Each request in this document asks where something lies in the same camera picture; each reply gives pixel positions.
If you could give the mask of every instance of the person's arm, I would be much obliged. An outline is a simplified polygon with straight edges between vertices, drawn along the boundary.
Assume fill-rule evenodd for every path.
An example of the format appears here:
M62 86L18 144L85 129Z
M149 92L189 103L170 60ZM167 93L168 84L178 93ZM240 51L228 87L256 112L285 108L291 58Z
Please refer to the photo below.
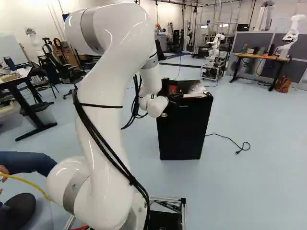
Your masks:
M4 174L7 174L9 175L10 172L7 170L7 168L5 168L4 165L0 165L0 173L4 173ZM2 183L4 183L8 178L7 177L3 177L2 178Z

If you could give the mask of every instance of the gray partition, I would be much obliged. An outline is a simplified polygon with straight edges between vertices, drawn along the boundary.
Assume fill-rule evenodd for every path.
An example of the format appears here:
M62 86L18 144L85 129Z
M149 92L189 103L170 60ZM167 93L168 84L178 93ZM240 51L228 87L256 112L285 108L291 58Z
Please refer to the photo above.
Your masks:
M266 60L261 76L275 78L279 65L277 61ZM306 68L307 62L292 60L290 63L284 63L280 76L286 75L292 82L299 83Z
M271 44L273 33L237 33L236 34L236 40L234 43L233 52L234 53L240 53L242 50L242 47L247 44L249 48L254 47L265 47L266 49L269 48Z
M286 34L275 34L273 44L275 44L276 47L286 45L286 43L283 42L283 37L285 35ZM289 54L292 58L307 60L307 34L300 34L298 36L298 41L291 46Z

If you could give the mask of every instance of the floor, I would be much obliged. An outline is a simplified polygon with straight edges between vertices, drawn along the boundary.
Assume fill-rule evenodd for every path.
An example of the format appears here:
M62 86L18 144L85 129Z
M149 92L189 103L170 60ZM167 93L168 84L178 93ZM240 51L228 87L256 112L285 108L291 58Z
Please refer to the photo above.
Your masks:
M168 61L180 61L179 57ZM199 65L188 55L181 61ZM177 80L200 78L200 70L161 65L162 77ZM290 89L288 94L268 92L267 87L232 84L225 76L215 82L203 81L214 96L207 134L228 136L251 149L235 155L237 147L230 141L211 136L204 142L199 161L160 161L155 120L137 120L122 131L132 172L154 196L185 197L188 204L189 230L304 230L307 228L307 92ZM134 90L127 86L122 123L130 117ZM76 116L72 99L60 95L71 86L60 85L54 100L51 90L43 99L54 101L50 107L57 127L15 142L15 137L30 129L26 120L11 118L0 129L0 146L5 151L42 152L57 161L79 156L80 148L74 128ZM37 173L20 174L46 189L44 177ZM1 201L20 192L37 198L35 218L25 229L61 230L69 217L63 208L46 201L39 191L27 184L8 180L1 184Z

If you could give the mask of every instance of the person's leg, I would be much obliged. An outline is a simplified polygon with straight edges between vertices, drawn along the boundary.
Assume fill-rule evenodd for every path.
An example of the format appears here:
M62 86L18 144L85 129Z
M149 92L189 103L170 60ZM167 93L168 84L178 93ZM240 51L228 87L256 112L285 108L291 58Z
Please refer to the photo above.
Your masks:
M55 160L43 153L0 151L0 165L4 165L11 175L38 172L47 177L56 164Z

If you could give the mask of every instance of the metal stand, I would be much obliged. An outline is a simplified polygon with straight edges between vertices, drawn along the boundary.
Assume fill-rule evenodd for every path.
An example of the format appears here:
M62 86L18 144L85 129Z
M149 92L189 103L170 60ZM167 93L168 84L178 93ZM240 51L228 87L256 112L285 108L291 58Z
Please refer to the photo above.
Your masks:
M77 90L78 87L76 86L76 84L74 84L74 89L73 90L69 90L69 92L65 95L63 95L63 99L66 100L66 97L69 96L69 95L72 95L73 92L75 92L75 90Z
M21 135L20 137L17 137L15 140L19 141L22 140L24 138L30 137L36 133L39 133L41 131L44 131L46 129L49 129L51 127L54 127L57 125L56 122L54 123L50 123L50 124L43 124L43 122L39 119L39 117L37 116L37 114L33 111L33 109L31 108L31 106L28 104L28 102L24 99L24 97L21 95L20 91L17 89L17 87L15 85L13 86L8 86L7 87L10 92L12 93L12 95L14 96L14 98L18 101L18 103L20 104L20 106L25 110L26 114L33 120L33 122L36 125L36 129ZM36 91L36 89L33 87L29 87L29 89L31 90L31 92L33 93L33 96L37 99L37 101L39 103L42 102L42 99L39 97L38 92Z
M238 74L238 70L239 70L239 66L241 64L241 60L242 60L242 57L238 57L238 61L236 61L236 69L235 69L235 72L234 72L234 76L230 80L230 83L232 83L232 82L234 82L238 79L238 77L236 75Z
M282 68L283 68L283 62L282 62L282 61L278 61L278 63L280 63L280 66L279 66L278 71L277 71L277 73L276 73L276 77L274 78L274 81L273 81L272 85L271 85L270 88L269 88L269 91L270 91L270 92L271 92L273 89L276 89L276 82L277 82L277 80L278 80L278 78L279 78L279 75L280 75L280 73L281 73L281 71L282 71Z
M151 216L148 230L186 230L187 203L185 198L151 196L149 200ZM154 203L158 204L163 211L161 208L158 208L159 211L152 210ZM170 215L176 219L174 225L171 223ZM76 217L71 215L63 230L70 230L75 220ZM171 228L166 228L165 224L171 225Z

